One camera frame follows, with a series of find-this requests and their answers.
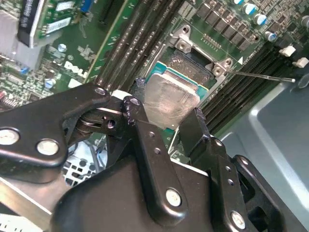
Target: white connector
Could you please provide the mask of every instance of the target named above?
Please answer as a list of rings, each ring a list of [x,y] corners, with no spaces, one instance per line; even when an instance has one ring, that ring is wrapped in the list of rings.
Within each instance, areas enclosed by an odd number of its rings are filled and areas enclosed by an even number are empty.
[[[287,46],[286,48],[280,50],[279,53],[286,56],[286,57],[290,57],[295,51],[296,51],[296,49],[292,45],[290,45],[290,46]]]
[[[293,65],[303,69],[309,63],[309,59],[306,57],[300,58],[297,62],[293,62]]]

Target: silver screw head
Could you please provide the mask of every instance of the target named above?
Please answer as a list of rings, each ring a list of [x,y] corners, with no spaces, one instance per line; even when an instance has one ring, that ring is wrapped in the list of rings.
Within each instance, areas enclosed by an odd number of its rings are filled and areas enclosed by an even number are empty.
[[[0,130],[0,145],[12,145],[19,140],[18,132],[11,129]]]
[[[96,88],[95,92],[98,93],[99,95],[103,95],[103,96],[106,94],[105,90],[102,89],[102,88]]]
[[[66,52],[67,51],[67,46],[65,44],[59,44],[58,45],[58,51],[59,52]]]
[[[51,139],[44,139],[38,143],[37,150],[43,155],[52,156],[57,153],[59,146]]]
[[[131,98],[131,99],[130,99],[130,102],[132,102],[132,103],[135,104],[135,105],[140,105],[140,101],[137,100],[136,98]]]
[[[222,146],[222,143],[219,140],[216,139],[215,141],[218,146]]]
[[[166,191],[166,199],[168,200],[168,202],[172,205],[172,206],[179,206],[182,203],[182,199],[180,197],[180,195],[178,194],[178,192],[176,192],[173,189],[168,189]]]
[[[244,164],[246,164],[246,165],[249,164],[248,161],[247,161],[244,157],[241,157],[240,159],[241,159],[241,161],[242,161]]]
[[[231,217],[233,219],[233,222],[238,228],[242,230],[246,228],[245,220],[242,218],[242,216],[239,213],[237,213],[236,211],[233,211],[231,213]]]

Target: blue capacitor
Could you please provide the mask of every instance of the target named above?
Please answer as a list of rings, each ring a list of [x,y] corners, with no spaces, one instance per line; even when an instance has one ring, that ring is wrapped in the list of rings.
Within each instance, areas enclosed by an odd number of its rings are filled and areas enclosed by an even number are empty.
[[[264,34],[265,39],[267,39],[269,42],[273,42],[276,40],[277,36],[276,34],[270,32],[270,31],[266,31]]]
[[[83,0],[82,6],[81,6],[81,12],[87,13],[93,3],[93,0]]]
[[[246,3],[243,5],[242,7],[242,11],[246,14],[246,15],[252,15],[256,10],[256,5],[252,4],[252,3]]]
[[[242,5],[243,0],[232,0],[232,3],[235,5]]]
[[[45,88],[51,89],[56,84],[56,80],[53,78],[48,78],[45,80]]]
[[[267,16],[264,15],[264,14],[257,14],[256,16],[254,16],[253,21],[254,21],[255,24],[262,26],[266,23]]]

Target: screw hole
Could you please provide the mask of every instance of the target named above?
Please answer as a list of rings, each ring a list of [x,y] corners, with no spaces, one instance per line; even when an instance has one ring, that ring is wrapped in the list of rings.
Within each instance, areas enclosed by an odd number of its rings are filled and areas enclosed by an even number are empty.
[[[136,98],[131,98],[131,99],[130,99],[130,102],[132,102],[132,103],[135,104],[135,105],[140,105],[139,100],[137,100]]]
[[[113,129],[115,127],[116,122],[114,120],[109,120],[107,123],[108,129]]]
[[[226,64],[226,65],[228,65],[228,66],[230,66],[230,65],[231,65],[231,63],[232,63],[232,62],[231,62],[231,60],[230,60],[230,59],[228,59],[228,60],[226,60],[226,61],[225,61],[225,64]]]
[[[231,186],[234,185],[234,182],[233,182],[231,179],[228,179],[227,181],[228,181],[228,183],[229,183]]]
[[[181,43],[181,44],[179,45],[179,48],[180,48],[181,50],[183,50],[183,49],[184,49],[184,44]]]
[[[157,155],[160,155],[160,154],[161,154],[161,150],[160,150],[159,148],[156,147],[154,150],[155,150],[154,152],[155,152]]]

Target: blue port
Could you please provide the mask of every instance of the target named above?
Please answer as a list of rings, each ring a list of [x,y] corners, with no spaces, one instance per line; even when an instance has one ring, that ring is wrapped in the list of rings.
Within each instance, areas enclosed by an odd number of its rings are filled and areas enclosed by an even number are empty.
[[[28,67],[22,68],[22,69],[20,70],[20,73],[21,73],[21,74],[27,74],[28,72],[29,72],[29,68],[28,68]]]
[[[93,0],[83,0],[82,6],[81,6],[81,12],[87,13],[93,3]]]

